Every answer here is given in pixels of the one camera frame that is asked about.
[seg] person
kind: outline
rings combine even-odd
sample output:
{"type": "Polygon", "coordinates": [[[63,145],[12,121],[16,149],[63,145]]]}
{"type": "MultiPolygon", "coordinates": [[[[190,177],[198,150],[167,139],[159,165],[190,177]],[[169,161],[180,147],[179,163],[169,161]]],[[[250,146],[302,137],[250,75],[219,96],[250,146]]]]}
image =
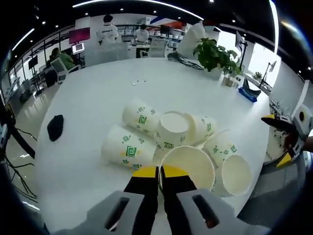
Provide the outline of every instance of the person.
{"type": "Polygon", "coordinates": [[[149,38],[149,32],[146,30],[147,26],[142,24],[139,29],[134,33],[135,40],[137,42],[147,43],[149,38]]]}
{"type": "Polygon", "coordinates": [[[104,25],[100,31],[97,32],[98,43],[115,43],[118,37],[118,30],[115,25],[112,24],[113,16],[105,15],[103,17],[104,25]]]}
{"type": "Polygon", "coordinates": [[[67,70],[70,70],[70,69],[75,67],[75,64],[74,64],[72,57],[70,57],[65,52],[61,53],[60,49],[58,47],[56,47],[55,49],[52,50],[51,60],[55,60],[58,57],[61,58],[61,61],[65,65],[67,70]]]}
{"type": "Polygon", "coordinates": [[[196,59],[193,55],[194,49],[201,43],[201,38],[207,38],[203,21],[200,21],[186,32],[186,35],[178,44],[177,52],[187,59],[196,59]]]}

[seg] ceiling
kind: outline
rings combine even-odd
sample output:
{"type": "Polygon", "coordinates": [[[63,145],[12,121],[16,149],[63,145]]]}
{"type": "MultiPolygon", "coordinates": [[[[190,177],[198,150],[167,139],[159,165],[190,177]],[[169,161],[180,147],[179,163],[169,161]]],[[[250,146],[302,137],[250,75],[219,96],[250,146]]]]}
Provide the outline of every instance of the ceiling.
{"type": "MultiPolygon", "coordinates": [[[[22,54],[24,54],[33,43],[41,40],[45,36],[53,33],[58,25],[59,28],[75,24],[75,20],[85,16],[88,12],[90,16],[103,15],[107,13],[120,13],[120,8],[124,9],[124,13],[141,13],[153,14],[157,11],[158,16],[177,19],[181,17],[182,22],[194,24],[199,21],[198,18],[187,13],[170,8],[168,6],[154,4],[150,2],[138,2],[133,0],[118,0],[110,2],[98,2],[89,5],[84,5],[77,8],[72,8],[74,4],[84,2],[86,0],[28,0],[16,1],[10,0],[5,3],[5,8],[8,10],[8,15],[1,15],[1,22],[4,23],[5,34],[0,48],[0,56],[5,55],[10,48],[31,28],[35,31],[24,40],[15,50],[11,64],[15,63],[22,54]]],[[[203,18],[214,20],[218,24],[228,24],[236,26],[248,31],[252,31],[266,39],[274,42],[274,24],[271,8],[268,0],[214,0],[210,3],[209,0],[158,0],[179,6],[190,12],[193,12],[203,18]]],[[[279,20],[292,21],[303,32],[309,45],[313,42],[313,32],[311,30],[313,3],[305,0],[275,1],[278,10],[279,20]]],[[[265,43],[258,37],[247,35],[246,39],[251,42],[263,44],[269,49],[274,49],[273,45],[265,43]]],[[[307,51],[303,49],[303,43],[296,39],[289,30],[280,24],[280,41],[281,47],[287,54],[278,51],[282,57],[294,71],[302,70],[301,76],[305,79],[311,78],[311,72],[307,70],[311,66],[307,51]]]]}

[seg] potted plant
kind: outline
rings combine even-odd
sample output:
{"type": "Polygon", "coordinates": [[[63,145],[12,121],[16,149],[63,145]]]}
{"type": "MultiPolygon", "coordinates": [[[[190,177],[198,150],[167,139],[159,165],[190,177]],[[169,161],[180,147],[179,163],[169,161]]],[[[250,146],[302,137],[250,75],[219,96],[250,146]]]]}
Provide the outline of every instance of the potted plant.
{"type": "Polygon", "coordinates": [[[225,75],[232,73],[239,74],[241,72],[237,64],[233,61],[237,57],[236,52],[218,46],[214,39],[202,38],[201,41],[202,44],[199,44],[194,49],[193,54],[198,55],[200,64],[211,72],[211,77],[219,79],[222,72],[225,75]]]}
{"type": "Polygon", "coordinates": [[[262,74],[260,72],[256,72],[252,77],[257,81],[260,81],[262,79],[262,74]]]}

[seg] floor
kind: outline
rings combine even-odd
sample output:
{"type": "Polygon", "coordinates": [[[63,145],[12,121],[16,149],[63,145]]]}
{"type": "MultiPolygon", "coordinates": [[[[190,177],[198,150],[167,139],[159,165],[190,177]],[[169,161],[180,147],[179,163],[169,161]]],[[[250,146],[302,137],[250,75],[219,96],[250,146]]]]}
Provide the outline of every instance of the floor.
{"type": "MultiPolygon", "coordinates": [[[[23,109],[16,117],[16,127],[31,133],[35,138],[38,137],[39,131],[41,128],[41,123],[44,120],[47,109],[58,91],[59,85],[56,84],[48,89],[46,89],[40,96],[37,98],[31,97],[23,106],[23,109]]],[[[25,138],[25,140],[31,145],[31,147],[36,150],[36,141],[28,134],[21,133],[21,135],[25,138]]],[[[270,131],[270,138],[268,149],[270,151],[265,156],[265,161],[270,161],[278,155],[280,152],[279,142],[272,137],[272,132],[270,131]]],[[[34,160],[25,153],[25,151],[18,145],[14,138],[11,138],[7,145],[7,157],[9,161],[17,166],[28,163],[34,163],[34,160]]],[[[34,179],[34,166],[29,165],[25,167],[19,168],[20,175],[26,181],[30,190],[36,194],[36,182],[34,179]]],[[[10,170],[10,175],[13,177],[13,171],[10,170]]],[[[13,184],[26,193],[23,184],[21,183],[20,178],[16,175],[13,179],[13,184]]],[[[38,203],[35,202],[34,198],[25,198],[21,196],[21,200],[28,205],[30,209],[33,211],[39,211],[38,203]]]]}

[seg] ceiling light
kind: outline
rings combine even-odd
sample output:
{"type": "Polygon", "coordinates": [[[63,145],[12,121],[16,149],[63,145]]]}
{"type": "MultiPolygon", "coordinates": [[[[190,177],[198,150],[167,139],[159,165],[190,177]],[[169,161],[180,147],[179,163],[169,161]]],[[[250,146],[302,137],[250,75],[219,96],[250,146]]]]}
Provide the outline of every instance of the ceiling light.
{"type": "Polygon", "coordinates": [[[275,28],[275,48],[274,53],[277,55],[278,51],[278,42],[279,42],[279,22],[278,22],[278,15],[275,3],[273,3],[271,0],[269,0],[270,8],[272,10],[273,19],[274,19],[274,28],[275,28]]]}
{"type": "MultiPolygon", "coordinates": [[[[82,2],[82,3],[79,3],[79,4],[76,4],[76,5],[73,5],[72,7],[75,8],[75,7],[79,7],[79,6],[83,6],[83,5],[87,5],[87,4],[91,4],[91,3],[96,3],[96,2],[101,2],[101,1],[114,1],[114,0],[91,0],[91,1],[86,1],[86,2],[82,2]]],[[[161,1],[156,1],[156,0],[136,0],[136,1],[145,1],[145,2],[151,2],[151,3],[155,3],[155,4],[160,4],[160,5],[164,5],[164,6],[168,6],[168,7],[171,7],[171,8],[175,8],[177,10],[180,10],[180,11],[183,11],[185,13],[188,13],[194,17],[197,17],[199,18],[200,20],[204,20],[204,18],[190,12],[190,11],[187,11],[183,8],[180,8],[178,6],[174,6],[174,5],[171,5],[171,4],[168,4],[168,3],[164,3],[164,2],[161,2],[161,1]]]]}
{"type": "Polygon", "coordinates": [[[35,29],[32,28],[28,33],[26,33],[19,41],[16,43],[16,45],[13,47],[12,51],[15,50],[15,48],[29,35],[31,34],[35,29]]]}

